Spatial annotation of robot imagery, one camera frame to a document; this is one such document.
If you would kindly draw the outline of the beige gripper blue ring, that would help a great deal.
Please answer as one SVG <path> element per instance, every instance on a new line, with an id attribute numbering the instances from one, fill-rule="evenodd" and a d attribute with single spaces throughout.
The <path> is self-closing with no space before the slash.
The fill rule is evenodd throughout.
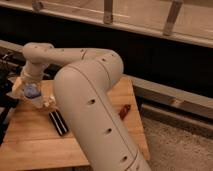
<path id="1" fill-rule="evenodd" d="M 43 74 L 32 74 L 26 71 L 21 72 L 21 85 L 23 95 L 28 99 L 35 99 L 42 96 L 41 80 Z"/>

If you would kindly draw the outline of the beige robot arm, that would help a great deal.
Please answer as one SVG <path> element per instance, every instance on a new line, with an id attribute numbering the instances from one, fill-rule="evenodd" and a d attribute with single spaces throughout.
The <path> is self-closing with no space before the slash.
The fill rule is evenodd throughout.
<path id="1" fill-rule="evenodd" d="M 151 171 L 107 95 L 123 75 L 119 54 L 50 43 L 28 43 L 22 54 L 26 83 L 40 82 L 50 64 L 61 67 L 53 81 L 56 105 L 94 171 Z"/>

